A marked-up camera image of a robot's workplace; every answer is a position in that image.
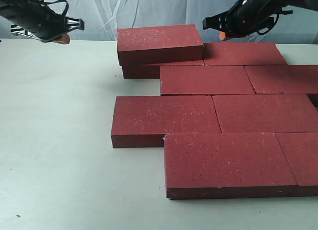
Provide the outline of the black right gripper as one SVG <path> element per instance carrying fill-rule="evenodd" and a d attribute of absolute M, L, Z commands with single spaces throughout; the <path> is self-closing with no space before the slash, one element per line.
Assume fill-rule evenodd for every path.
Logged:
<path fill-rule="evenodd" d="M 277 23 L 275 10 L 266 10 L 269 0 L 238 0 L 228 11 L 206 17 L 203 29 L 220 31 L 220 40 L 243 38 L 252 33 L 264 35 Z"/>

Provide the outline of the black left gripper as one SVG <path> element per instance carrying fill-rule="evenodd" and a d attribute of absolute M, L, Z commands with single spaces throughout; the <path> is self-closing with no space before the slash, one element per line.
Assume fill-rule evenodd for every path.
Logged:
<path fill-rule="evenodd" d="M 10 21 L 9 32 L 43 43 L 69 44 L 68 33 L 84 31 L 84 21 L 67 16 L 67 0 L 0 0 L 0 15 Z"/>

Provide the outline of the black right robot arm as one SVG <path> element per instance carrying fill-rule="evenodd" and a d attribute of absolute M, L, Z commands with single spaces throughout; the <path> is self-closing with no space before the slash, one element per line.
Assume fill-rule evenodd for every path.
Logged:
<path fill-rule="evenodd" d="M 238 0 L 228 11 L 206 17 L 203 29 L 220 31 L 220 39 L 243 38 L 250 34 L 267 34 L 277 24 L 280 15 L 292 14 L 284 7 L 295 6 L 318 10 L 318 0 Z"/>

